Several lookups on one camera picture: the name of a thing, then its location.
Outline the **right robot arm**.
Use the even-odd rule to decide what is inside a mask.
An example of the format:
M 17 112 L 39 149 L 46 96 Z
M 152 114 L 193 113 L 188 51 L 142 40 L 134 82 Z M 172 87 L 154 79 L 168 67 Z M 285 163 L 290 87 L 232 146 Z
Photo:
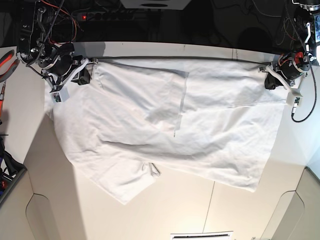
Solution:
M 78 23 L 64 8 L 63 0 L 22 0 L 20 2 L 19 40 L 17 55 L 25 66 L 36 70 L 51 88 L 59 93 L 69 83 L 87 85 L 91 75 L 87 65 L 96 64 L 95 58 L 75 55 L 73 41 L 77 36 Z M 52 34 L 59 21 L 71 21 L 71 38 L 67 42 L 53 40 Z

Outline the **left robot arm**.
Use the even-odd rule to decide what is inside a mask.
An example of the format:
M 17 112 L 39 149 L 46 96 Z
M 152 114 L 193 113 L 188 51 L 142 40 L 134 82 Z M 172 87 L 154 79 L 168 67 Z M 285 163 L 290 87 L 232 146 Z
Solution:
M 295 97 L 301 98 L 300 85 L 311 72 L 313 65 L 320 63 L 320 2 L 318 0 L 285 0 L 283 28 L 291 26 L 293 33 L 286 33 L 292 40 L 291 50 L 280 55 L 278 60 L 259 68 L 266 73 L 264 87 L 274 90 L 284 87 Z

